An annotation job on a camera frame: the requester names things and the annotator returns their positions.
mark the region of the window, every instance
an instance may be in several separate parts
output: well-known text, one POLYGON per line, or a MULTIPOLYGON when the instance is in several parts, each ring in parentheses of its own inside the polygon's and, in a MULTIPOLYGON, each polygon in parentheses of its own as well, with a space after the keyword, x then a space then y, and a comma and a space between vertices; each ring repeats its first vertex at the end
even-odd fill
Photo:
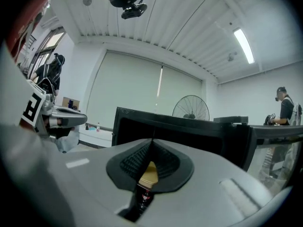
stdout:
POLYGON ((40 66, 44 65, 47 62, 64 35, 65 30, 63 27, 53 30, 48 34, 32 59, 32 62, 30 64, 30 74, 28 75, 28 78, 30 78, 31 75, 40 66))

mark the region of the ceiling light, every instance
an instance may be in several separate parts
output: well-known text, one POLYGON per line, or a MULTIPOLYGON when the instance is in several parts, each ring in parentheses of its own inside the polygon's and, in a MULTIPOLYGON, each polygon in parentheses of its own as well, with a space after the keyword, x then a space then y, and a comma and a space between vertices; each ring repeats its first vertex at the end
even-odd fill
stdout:
POLYGON ((239 29, 236 29, 233 33, 236 36, 237 40, 239 41, 239 43, 246 55, 248 63, 249 64, 254 63, 255 60, 254 60, 254 56, 252 55, 250 44, 248 43, 248 40, 247 40, 245 34, 243 33, 243 31, 239 28, 239 29))

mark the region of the black t-shirt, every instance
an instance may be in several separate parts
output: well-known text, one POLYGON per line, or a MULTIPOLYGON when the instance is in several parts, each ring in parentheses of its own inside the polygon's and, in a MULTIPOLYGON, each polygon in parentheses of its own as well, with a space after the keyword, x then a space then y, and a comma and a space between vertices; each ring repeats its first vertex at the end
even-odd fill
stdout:
POLYGON ((294 110, 294 105, 289 101, 288 99, 284 99, 281 103, 281 113, 280 113, 280 119, 290 119, 292 117, 294 110))
MULTIPOLYGON (((37 76, 38 76, 38 81, 37 81, 37 83, 39 83, 39 82, 43 79, 44 67, 45 67, 45 65, 40 66, 40 67, 35 71, 35 73, 36 73, 37 76)), ((59 87, 60 87, 60 77, 59 77, 55 82, 52 82, 52 84, 53 84, 53 87, 54 87, 55 90, 59 90, 59 87)))

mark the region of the backpack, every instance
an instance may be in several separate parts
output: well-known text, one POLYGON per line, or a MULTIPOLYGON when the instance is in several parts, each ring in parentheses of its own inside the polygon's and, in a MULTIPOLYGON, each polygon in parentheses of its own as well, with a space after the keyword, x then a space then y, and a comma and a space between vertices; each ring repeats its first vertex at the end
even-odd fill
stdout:
POLYGON ((44 65, 43 78, 42 80, 40 80, 40 82, 37 83, 37 85, 40 88, 42 88, 47 94, 52 94, 54 96, 55 89, 52 82, 47 77, 48 70, 49 70, 49 65, 48 64, 44 65))
POLYGON ((293 114, 292 114, 291 118, 287 119, 289 125, 290 126, 301 125, 301 115, 302 115, 301 105, 299 105, 298 103, 294 104, 293 101, 289 97, 286 97, 284 99, 290 101, 292 103, 292 105, 294 106, 293 114))

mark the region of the ceiling panel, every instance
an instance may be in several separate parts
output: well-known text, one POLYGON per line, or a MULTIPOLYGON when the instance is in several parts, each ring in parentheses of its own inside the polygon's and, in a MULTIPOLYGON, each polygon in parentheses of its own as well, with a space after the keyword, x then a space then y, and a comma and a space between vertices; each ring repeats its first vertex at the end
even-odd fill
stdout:
POLYGON ((281 0, 144 0, 147 11, 128 20, 108 0, 92 0, 89 7, 82 0, 64 2, 81 36, 118 36, 153 44, 186 58, 220 82, 275 68, 276 61, 286 65, 303 59, 302 35, 281 0), (238 27, 247 31, 256 59, 252 65, 233 34, 238 27))

